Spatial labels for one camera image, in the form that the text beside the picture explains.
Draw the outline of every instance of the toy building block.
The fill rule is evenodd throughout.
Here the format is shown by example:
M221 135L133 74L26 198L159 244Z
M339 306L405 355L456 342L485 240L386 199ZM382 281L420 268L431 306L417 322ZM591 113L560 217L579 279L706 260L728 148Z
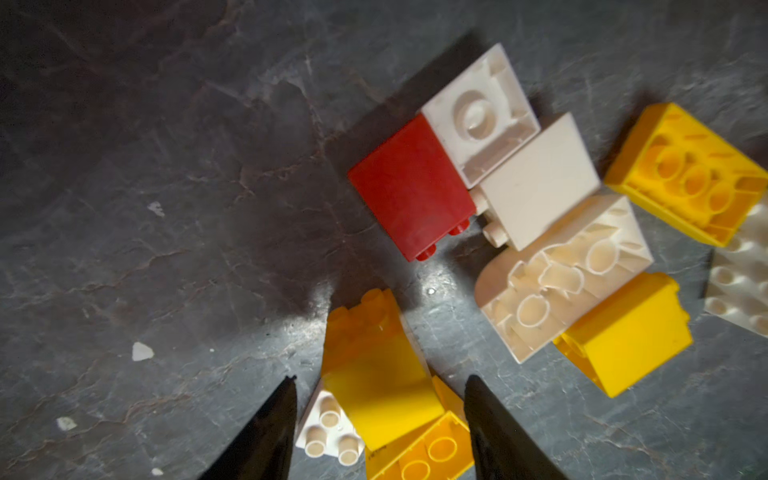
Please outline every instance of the toy building block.
M522 250L584 198L600 179L571 114L554 120L469 194L485 214L485 238Z
M383 448L366 447L368 480L455 480L475 464L464 402L439 378L432 381L445 413Z
M675 104L643 111L605 183L679 231L725 247L768 172Z
M594 195L485 266L475 302L523 363L653 262L629 200Z
M299 422L296 446L311 458L323 454L337 457L344 466L355 465L365 447L333 394L323 388L322 380Z
M768 337L768 195L727 248L716 249L704 309Z
M321 376L366 445L379 449L445 411L391 290L328 315Z
M422 107L466 187L474 187L540 130L501 44Z
M427 260L445 235L469 227L475 205L423 115L347 174L410 262Z
M663 273L641 273L554 344L614 398L694 342L679 289Z

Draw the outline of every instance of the red lego brick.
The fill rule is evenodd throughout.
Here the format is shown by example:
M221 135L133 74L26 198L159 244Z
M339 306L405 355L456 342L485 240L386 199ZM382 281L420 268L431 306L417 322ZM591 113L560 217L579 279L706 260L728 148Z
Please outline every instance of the red lego brick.
M411 120L347 174L410 262L469 226L475 204L423 115Z

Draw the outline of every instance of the white paint chip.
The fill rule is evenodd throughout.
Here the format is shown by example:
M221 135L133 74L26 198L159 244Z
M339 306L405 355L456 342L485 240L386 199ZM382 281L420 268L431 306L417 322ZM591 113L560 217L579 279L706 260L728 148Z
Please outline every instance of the white paint chip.
M141 360L150 359L154 356L154 350L144 345L141 342L134 343L134 351L131 358L134 362L140 362Z
M158 217L165 217L165 212L163 212L163 206L160 205L160 202L152 202L147 205L147 209L151 210Z
M74 420L70 419L69 417L58 417L56 419L56 425L58 425L59 429L62 432L69 432L74 427L78 426L78 424L75 423Z

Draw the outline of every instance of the marble pattern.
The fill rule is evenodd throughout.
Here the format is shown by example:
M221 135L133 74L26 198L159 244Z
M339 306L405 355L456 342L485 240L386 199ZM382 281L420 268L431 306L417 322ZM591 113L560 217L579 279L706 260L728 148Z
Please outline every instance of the marble pattern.
M601 172L655 101L766 166L764 2L0 9L3 478L196 478L283 376L304 407L326 314L384 286L435 371L481 375L569 478L768 471L768 342L702 314L711 248L635 209L695 343L609 399L553 346L508 354L472 298L498 252L476 222L408 264L345 177L497 41ZM365 469L295 450L290 477Z

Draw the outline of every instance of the white lego brick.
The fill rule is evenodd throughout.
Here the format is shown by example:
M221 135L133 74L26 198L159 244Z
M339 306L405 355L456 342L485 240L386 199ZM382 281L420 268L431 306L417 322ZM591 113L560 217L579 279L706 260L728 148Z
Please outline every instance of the white lego brick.
M715 249L704 309L768 337L768 194L728 247Z
M540 130L501 44L422 107L466 187L474 187Z
M554 119L514 157L470 191L488 225L485 238L522 250L600 188L587 148L570 113Z
M475 302L523 363L651 263L629 199L594 195L523 251L493 259Z
M296 446L307 456L331 455L344 466L355 465L366 446L333 394L323 389L322 380L296 431Z

